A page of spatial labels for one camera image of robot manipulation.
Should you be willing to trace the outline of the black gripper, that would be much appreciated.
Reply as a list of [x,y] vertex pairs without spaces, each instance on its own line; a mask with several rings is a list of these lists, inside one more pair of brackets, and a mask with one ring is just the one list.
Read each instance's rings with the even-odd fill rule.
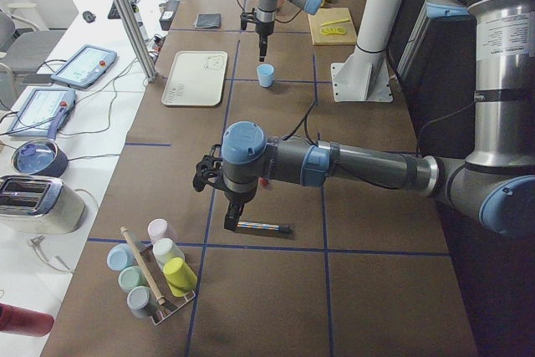
[[247,176],[245,182],[233,181],[228,176],[223,176],[226,186],[225,196],[230,202],[224,220],[224,228],[235,231],[243,214],[245,204],[250,202],[257,193],[258,178]]
[[277,17],[277,9],[271,11],[263,11],[258,8],[255,11],[256,32],[258,36],[259,56],[258,60],[263,61],[263,57],[266,57],[268,51],[268,36],[273,33],[275,20]]

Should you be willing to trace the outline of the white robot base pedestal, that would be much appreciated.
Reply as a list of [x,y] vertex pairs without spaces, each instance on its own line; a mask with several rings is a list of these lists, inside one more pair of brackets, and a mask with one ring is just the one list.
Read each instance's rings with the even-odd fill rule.
[[354,52],[331,64],[336,102],[393,100],[385,53],[401,2],[366,0]]

